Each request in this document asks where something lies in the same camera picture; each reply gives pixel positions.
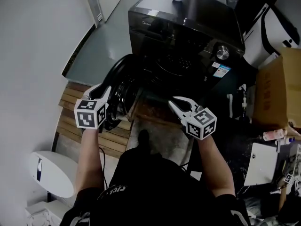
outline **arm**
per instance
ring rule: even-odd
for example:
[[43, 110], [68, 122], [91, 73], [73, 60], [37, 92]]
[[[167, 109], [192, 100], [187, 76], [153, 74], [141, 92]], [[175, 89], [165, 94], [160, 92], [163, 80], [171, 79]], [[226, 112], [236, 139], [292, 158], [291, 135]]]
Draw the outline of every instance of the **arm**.
[[212, 136], [198, 140], [204, 175], [208, 189], [218, 197], [223, 194], [235, 196], [233, 176], [229, 166], [218, 150]]
[[89, 187], [98, 187], [104, 190], [103, 170], [98, 148], [98, 130], [95, 129], [86, 129], [83, 133], [76, 174], [77, 192]]

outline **cardboard box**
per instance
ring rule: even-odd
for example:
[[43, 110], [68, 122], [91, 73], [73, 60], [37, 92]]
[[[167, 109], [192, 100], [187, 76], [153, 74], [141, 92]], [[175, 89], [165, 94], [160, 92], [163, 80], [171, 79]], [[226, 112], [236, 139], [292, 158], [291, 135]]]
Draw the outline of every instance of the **cardboard box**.
[[258, 71], [252, 123], [265, 129], [301, 128], [301, 49], [283, 48], [281, 56]]

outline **label sticker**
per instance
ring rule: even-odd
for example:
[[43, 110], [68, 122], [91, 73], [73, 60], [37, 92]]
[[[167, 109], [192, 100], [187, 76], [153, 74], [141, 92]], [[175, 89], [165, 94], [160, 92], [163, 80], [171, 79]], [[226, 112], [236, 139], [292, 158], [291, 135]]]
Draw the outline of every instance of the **label sticker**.
[[214, 68], [218, 68], [220, 67], [221, 64], [217, 63], [217, 62], [213, 62], [212, 67]]
[[220, 67], [217, 69], [217, 71], [214, 73], [214, 77], [217, 78], [222, 78], [225, 76], [226, 73], [228, 73], [230, 71], [231, 68], [224, 66], [224, 65], [220, 65]]

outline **floor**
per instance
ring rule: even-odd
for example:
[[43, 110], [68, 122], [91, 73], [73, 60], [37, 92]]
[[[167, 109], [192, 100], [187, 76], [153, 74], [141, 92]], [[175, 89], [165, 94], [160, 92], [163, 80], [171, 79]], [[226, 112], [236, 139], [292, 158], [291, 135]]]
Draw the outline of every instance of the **floor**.
[[67, 73], [69, 81], [101, 83], [120, 58], [132, 53], [127, 11], [137, 1], [121, 0], [108, 21], [91, 34]]

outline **baseboard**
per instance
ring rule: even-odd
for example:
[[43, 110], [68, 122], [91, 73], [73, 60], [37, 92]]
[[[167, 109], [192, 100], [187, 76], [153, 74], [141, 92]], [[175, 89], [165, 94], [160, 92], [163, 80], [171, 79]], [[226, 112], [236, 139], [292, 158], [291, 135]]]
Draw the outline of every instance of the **baseboard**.
[[88, 40], [88, 38], [90, 37], [90, 35], [92, 34], [92, 32], [95, 30], [96, 26], [95, 24], [89, 29], [89, 31], [86, 33], [86, 35], [84, 36], [84, 38], [81, 40], [81, 42], [79, 43], [79, 45], [76, 47], [76, 49], [74, 50], [72, 56], [70, 57], [67, 65], [65, 66], [63, 72], [62, 72], [62, 76], [66, 77], [68, 71], [70, 70], [71, 66], [73, 65], [73, 62], [77, 56], [77, 54], [79, 53], [79, 51], [81, 50], [81, 48], [84, 46], [84, 44], [86, 43], [86, 41]]

